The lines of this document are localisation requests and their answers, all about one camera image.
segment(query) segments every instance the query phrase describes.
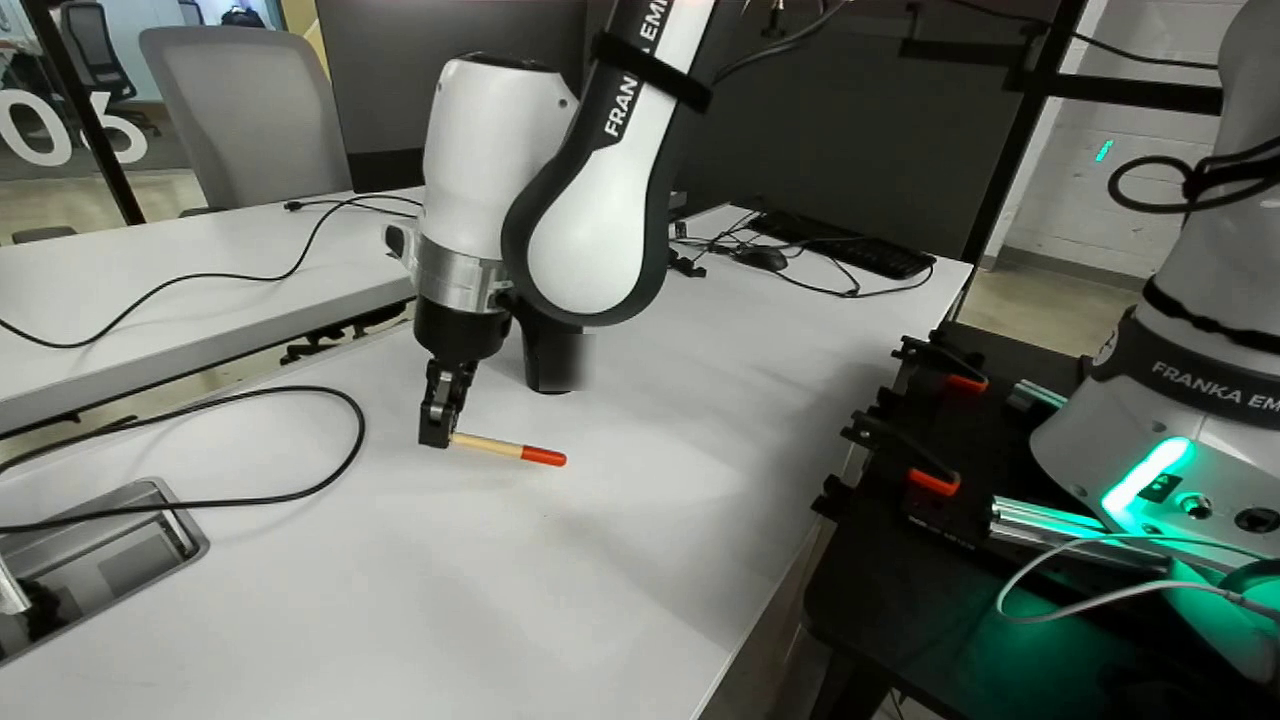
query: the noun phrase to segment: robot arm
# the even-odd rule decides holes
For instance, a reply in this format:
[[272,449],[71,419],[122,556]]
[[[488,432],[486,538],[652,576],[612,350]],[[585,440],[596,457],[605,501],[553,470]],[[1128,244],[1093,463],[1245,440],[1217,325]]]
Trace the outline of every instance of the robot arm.
[[580,326],[652,303],[668,271],[664,140],[731,0],[615,0],[580,100],[549,69],[451,60],[438,85],[415,250],[434,350],[422,445],[449,449],[475,365],[526,325],[527,383],[580,383]]

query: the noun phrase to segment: green led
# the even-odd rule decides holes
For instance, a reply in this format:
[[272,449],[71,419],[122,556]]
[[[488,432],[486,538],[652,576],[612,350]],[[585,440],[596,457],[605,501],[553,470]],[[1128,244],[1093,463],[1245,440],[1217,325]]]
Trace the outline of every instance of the green led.
[[1115,140],[1107,137],[1107,140],[1093,150],[1093,159],[1105,162],[1105,159],[1114,154],[1114,148],[1115,148]]
[[1123,517],[1128,502],[1155,478],[1163,474],[1178,461],[1183,461],[1193,449],[1193,440],[1171,436],[1163,445],[1152,449],[1152,457],[1144,457],[1141,463],[1132,463],[1132,470],[1105,494],[1107,517]]

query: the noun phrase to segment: red marker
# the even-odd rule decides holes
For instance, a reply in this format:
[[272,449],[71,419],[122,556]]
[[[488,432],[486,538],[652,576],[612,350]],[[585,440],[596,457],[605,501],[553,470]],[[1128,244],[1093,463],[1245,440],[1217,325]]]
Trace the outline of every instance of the red marker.
[[486,453],[486,457],[506,457],[506,461],[517,461],[517,463],[545,463],[545,468],[564,468],[567,463],[567,457],[557,453],[557,449],[510,445],[510,440],[473,436],[473,432],[451,432],[451,445],[468,449],[468,453]]

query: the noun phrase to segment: desk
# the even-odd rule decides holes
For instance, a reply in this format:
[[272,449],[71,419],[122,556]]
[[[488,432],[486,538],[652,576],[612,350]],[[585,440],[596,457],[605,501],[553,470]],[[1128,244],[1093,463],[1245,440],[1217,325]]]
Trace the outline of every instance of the desk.
[[[321,212],[266,202],[11,244],[0,249],[0,316],[36,334],[78,340],[167,277],[283,271]],[[0,331],[0,436],[407,300],[411,282],[383,250],[383,223],[389,215],[343,209],[291,280],[176,282],[93,349],[51,350]]]
[[[1049,501],[1055,489],[1042,489],[1049,478],[1028,457],[1024,429],[1010,419],[1003,395],[1019,376],[1071,391],[1077,365],[973,326],[944,334],[954,349],[986,350],[993,395],[942,406],[931,419],[904,406],[898,422],[964,478]],[[1280,716],[1280,702],[1236,676],[1159,595],[1061,623],[1003,623],[993,598],[1019,559],[964,550],[907,522],[904,483],[876,461],[838,521],[805,598],[813,630],[840,655],[838,671],[848,671],[832,720],[871,716],[892,684],[944,716],[982,720]],[[1033,582],[1038,590],[1019,590],[1014,608],[1042,616],[1055,598],[1100,590],[1089,586],[1095,568],[1077,564],[1063,576],[1071,590]]]
[[[494,356],[464,429],[553,445],[535,470],[415,445],[407,331],[282,380],[368,406],[368,449],[321,501],[199,513],[207,556],[0,667],[6,716],[422,720],[696,716],[813,526],[840,422],[927,331],[964,265],[881,300],[827,300],[711,257],[633,325],[590,331],[590,383],[531,395]],[[262,399],[71,449],[0,478],[0,521],[163,474],[176,494],[318,478],[353,419]]]

